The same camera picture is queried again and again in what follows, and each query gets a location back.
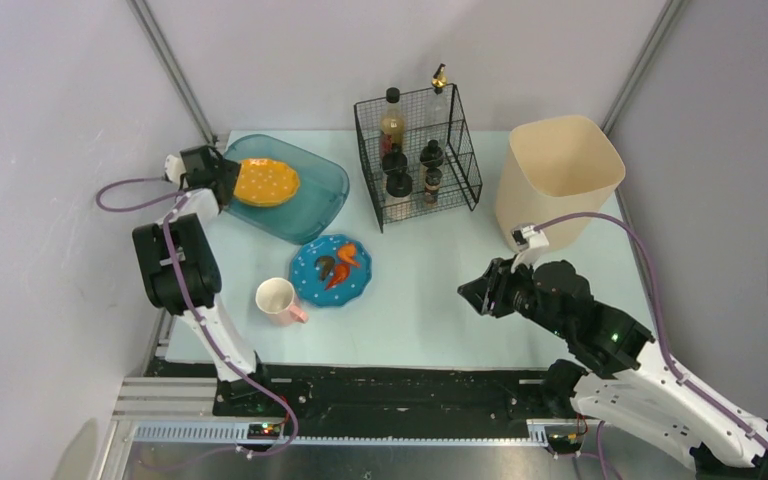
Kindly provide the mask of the small spice jar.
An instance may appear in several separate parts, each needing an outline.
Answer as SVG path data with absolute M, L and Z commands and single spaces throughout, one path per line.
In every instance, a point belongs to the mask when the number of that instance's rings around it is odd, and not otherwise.
M 427 206 L 437 205 L 441 183 L 442 171 L 437 167 L 428 168 L 424 176 L 424 202 Z

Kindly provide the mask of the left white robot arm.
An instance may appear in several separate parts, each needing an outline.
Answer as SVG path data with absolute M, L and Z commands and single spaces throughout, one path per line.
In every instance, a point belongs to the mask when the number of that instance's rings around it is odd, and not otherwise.
M 262 371 L 260 359 L 221 301 L 221 273 L 205 232 L 230 204 L 239 171 L 209 145 L 169 156 L 164 179 L 178 187 L 174 204 L 160 220 L 132 231 L 148 300 L 199 338 L 216 368 L 217 400 L 224 405 L 265 391 L 252 378 Z

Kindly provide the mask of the white-bead shaker jar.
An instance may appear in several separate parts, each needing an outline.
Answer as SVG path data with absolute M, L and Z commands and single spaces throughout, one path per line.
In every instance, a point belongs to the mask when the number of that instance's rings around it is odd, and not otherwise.
M 397 172 L 387 176 L 384 213 L 390 221 L 406 219 L 412 211 L 412 177 Z
M 402 147 L 393 143 L 389 152 L 383 155 L 381 167 L 386 177 L 396 174 L 405 174 L 408 171 L 407 156 L 403 153 Z

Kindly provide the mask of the brown sauce bottle black cap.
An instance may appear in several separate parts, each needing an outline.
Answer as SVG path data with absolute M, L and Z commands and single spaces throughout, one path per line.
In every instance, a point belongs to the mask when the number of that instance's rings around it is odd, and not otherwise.
M 379 121 L 379 150 L 382 157 L 390 154 L 396 147 L 402 148 L 406 122 L 402 112 L 401 91 L 397 87 L 386 90 L 386 105 Z

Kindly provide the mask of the yellow polka dot plate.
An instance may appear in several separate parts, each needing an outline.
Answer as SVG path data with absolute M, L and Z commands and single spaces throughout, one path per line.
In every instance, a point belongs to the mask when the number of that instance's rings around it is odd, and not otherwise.
M 232 194 L 245 205 L 276 207 L 291 200 L 300 186 L 299 174 L 288 164 L 271 158 L 247 158 L 241 162 Z

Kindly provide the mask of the gold spout glass bottle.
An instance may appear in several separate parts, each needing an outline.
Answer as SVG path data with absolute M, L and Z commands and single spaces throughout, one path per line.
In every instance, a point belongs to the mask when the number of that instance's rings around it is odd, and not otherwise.
M 449 123 L 450 104 L 446 93 L 448 80 L 445 74 L 446 65 L 440 63 L 434 75 L 431 85 L 432 93 L 426 108 L 426 125 L 428 127 L 428 139 L 442 144 L 445 141 Z

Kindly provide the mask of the white powder dispenser bottle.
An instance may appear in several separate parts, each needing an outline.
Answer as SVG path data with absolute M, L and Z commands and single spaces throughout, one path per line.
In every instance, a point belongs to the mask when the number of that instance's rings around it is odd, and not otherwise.
M 431 168 L 439 168 L 445 162 L 445 151 L 436 139 L 431 139 L 420 152 L 419 161 L 423 173 Z

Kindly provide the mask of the blue polka dot plate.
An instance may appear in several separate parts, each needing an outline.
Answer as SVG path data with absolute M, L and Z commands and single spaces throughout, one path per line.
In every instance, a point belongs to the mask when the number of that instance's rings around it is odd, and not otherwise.
M 336 287 L 325 290 L 331 274 L 320 281 L 315 260 L 320 256 L 332 256 L 336 264 L 342 263 L 336 255 L 337 249 L 349 242 L 357 245 L 355 256 L 360 267 L 351 267 L 348 279 Z M 316 307 L 342 307 L 360 297 L 372 279 L 372 259 L 363 244 L 344 234 L 322 235 L 301 246 L 289 263 L 288 279 L 299 298 Z

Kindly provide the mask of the pink white mug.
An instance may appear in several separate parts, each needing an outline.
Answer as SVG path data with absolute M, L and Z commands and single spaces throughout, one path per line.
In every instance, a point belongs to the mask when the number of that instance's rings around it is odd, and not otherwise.
M 274 277 L 262 282 L 255 293 L 257 308 L 280 327 L 306 324 L 308 314 L 300 307 L 293 285 L 284 278 Z

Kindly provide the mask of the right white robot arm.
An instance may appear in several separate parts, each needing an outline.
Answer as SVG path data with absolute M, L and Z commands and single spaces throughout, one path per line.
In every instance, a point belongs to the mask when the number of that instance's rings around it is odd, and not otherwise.
M 594 299 L 567 261 L 538 267 L 495 258 L 457 289 L 481 315 L 517 313 L 564 340 L 571 360 L 554 362 L 542 382 L 558 415 L 603 420 L 666 453 L 698 479 L 768 479 L 768 420 L 721 395 L 688 371 L 676 375 L 652 332 L 624 311 Z

